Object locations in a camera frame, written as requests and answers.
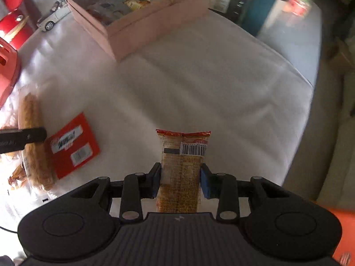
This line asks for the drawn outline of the small orange cracker packet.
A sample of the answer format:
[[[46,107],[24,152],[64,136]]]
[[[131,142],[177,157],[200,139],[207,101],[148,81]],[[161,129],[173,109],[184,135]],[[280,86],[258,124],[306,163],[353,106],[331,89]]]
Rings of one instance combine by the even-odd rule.
[[[156,209],[160,213],[195,213],[200,199],[200,167],[211,133],[158,129],[156,134],[162,143]]]

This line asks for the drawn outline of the clear blue-label snack packet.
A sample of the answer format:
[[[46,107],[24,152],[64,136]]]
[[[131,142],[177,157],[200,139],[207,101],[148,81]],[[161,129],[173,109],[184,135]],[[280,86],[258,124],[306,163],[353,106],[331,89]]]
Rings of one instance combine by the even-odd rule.
[[[131,12],[123,2],[115,0],[101,0],[90,5],[87,11],[103,25],[109,25]]]

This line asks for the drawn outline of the brown bread packet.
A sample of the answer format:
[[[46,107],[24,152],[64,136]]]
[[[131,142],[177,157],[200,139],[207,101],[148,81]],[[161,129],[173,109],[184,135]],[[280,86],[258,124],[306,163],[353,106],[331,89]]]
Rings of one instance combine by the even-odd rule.
[[[19,189],[24,187],[28,182],[28,178],[23,164],[19,164],[13,171],[12,175],[8,178],[8,184],[11,189]]]

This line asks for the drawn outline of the red snack sachet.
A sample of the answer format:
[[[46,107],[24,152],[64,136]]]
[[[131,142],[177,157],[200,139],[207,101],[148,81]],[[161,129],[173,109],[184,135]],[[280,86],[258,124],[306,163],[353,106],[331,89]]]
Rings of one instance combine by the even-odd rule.
[[[101,152],[83,113],[48,138],[46,150],[59,180],[84,166]]]

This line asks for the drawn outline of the pink toy carrier basket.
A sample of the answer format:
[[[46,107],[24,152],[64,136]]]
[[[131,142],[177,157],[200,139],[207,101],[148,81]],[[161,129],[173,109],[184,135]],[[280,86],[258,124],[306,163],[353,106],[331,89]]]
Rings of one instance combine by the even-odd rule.
[[[4,39],[1,41],[0,108],[3,107],[20,76],[21,62],[18,51]]]

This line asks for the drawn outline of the white tablecloth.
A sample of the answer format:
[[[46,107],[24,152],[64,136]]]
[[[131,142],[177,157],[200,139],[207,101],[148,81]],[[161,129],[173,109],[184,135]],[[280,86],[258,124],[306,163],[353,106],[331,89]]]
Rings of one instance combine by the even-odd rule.
[[[84,113],[100,154],[57,183],[121,180],[161,160],[157,129],[209,131],[205,163],[239,180],[282,184],[308,121],[313,86],[283,56],[215,13],[121,62],[72,16],[20,48],[19,86],[34,84],[50,135]]]

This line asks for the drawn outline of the red rabbit-ear container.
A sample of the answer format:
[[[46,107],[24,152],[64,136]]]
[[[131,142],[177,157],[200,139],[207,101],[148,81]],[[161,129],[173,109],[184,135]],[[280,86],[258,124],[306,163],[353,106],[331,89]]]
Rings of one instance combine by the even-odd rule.
[[[1,38],[19,50],[35,32],[25,0],[1,0]]]

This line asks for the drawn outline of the white toy car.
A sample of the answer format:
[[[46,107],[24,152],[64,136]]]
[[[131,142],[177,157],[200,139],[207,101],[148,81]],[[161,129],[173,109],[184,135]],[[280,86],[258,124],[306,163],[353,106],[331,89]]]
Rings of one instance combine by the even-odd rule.
[[[46,14],[37,21],[37,28],[43,32],[53,29],[53,27],[70,13],[67,0],[57,0]]]

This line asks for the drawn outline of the pink cardboard box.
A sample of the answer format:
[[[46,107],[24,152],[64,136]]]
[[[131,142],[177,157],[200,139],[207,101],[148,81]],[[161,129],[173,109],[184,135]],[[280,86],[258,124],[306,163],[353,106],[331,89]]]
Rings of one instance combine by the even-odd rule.
[[[150,5],[103,25],[87,11],[90,5],[101,0],[67,1],[76,22],[116,61],[181,24],[203,16],[209,8],[209,0],[153,0]]]

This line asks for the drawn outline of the yellow snack packet in box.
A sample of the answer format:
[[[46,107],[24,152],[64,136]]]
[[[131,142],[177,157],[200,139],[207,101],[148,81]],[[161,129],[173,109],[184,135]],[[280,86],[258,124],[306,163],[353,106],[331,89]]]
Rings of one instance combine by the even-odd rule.
[[[147,0],[126,0],[123,3],[133,12],[150,5],[150,1]]]

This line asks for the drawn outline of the teal thermos bottle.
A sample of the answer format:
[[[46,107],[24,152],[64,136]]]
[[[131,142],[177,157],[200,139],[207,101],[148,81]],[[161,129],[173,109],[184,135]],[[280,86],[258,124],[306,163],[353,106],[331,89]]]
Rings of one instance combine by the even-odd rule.
[[[241,28],[257,36],[276,0],[250,0]]]

